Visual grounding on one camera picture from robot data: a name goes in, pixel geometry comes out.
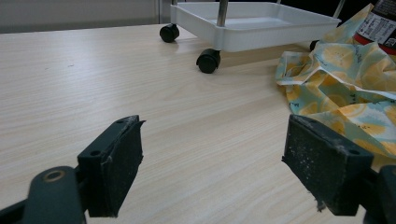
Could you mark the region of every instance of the wall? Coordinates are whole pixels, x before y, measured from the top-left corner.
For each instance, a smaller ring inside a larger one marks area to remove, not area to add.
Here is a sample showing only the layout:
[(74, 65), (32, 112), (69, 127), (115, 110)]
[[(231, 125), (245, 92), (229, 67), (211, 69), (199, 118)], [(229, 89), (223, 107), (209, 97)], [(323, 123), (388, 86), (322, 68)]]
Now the wall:
[(0, 0), (0, 34), (159, 22), (158, 0)]

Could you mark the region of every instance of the patterned cloth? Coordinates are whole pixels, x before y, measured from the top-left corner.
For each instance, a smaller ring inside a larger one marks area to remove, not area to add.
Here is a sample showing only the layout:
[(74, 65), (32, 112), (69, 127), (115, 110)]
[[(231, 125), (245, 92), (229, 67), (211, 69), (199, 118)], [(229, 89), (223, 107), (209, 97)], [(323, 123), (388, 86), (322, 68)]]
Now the patterned cloth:
[(285, 86), (292, 113), (396, 159), (396, 57), (353, 39), (372, 8), (326, 34), (311, 53), (284, 52), (276, 83)]

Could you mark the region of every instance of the light wood grain surface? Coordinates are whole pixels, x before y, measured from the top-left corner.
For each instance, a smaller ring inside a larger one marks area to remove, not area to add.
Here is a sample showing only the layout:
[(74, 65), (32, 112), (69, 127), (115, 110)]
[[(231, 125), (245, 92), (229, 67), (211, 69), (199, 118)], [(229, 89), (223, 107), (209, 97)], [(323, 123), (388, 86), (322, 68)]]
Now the light wood grain surface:
[[(318, 213), (280, 161), (288, 103), (278, 58), (297, 45), (195, 61), (206, 42), (160, 25), (0, 35), (0, 207), (53, 166), (77, 165), (114, 120), (140, 115), (145, 158), (117, 219), (89, 223), (361, 223)], [(378, 159), (378, 164), (391, 160)]]

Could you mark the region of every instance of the white cart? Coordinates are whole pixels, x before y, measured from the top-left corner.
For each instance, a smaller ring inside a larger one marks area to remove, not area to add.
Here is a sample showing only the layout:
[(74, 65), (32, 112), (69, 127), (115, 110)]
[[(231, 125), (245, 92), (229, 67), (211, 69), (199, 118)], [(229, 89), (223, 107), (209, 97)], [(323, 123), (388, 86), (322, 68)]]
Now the white cart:
[(221, 50), (236, 52), (321, 39), (335, 28), (345, 0), (340, 0), (333, 17), (270, 2), (178, 3), (172, 0), (171, 24), (160, 36), (164, 42), (175, 41), (177, 24), (211, 43), (196, 64), (211, 74), (220, 63)]

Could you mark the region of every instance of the black caster wheel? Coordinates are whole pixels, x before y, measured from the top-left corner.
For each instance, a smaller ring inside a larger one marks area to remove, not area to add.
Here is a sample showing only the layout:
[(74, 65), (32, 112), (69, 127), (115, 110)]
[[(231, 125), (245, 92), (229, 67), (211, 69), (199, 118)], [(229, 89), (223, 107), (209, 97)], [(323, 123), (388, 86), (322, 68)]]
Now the black caster wheel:
[(311, 42), (311, 44), (309, 45), (309, 49), (312, 51), (314, 50), (315, 46), (317, 45), (318, 40), (314, 40)]
[(203, 73), (212, 74), (220, 64), (220, 51), (215, 49), (206, 49), (202, 51), (197, 59), (199, 69)]
[(166, 43), (172, 43), (179, 36), (179, 31), (175, 24), (169, 24), (161, 28), (161, 39)]

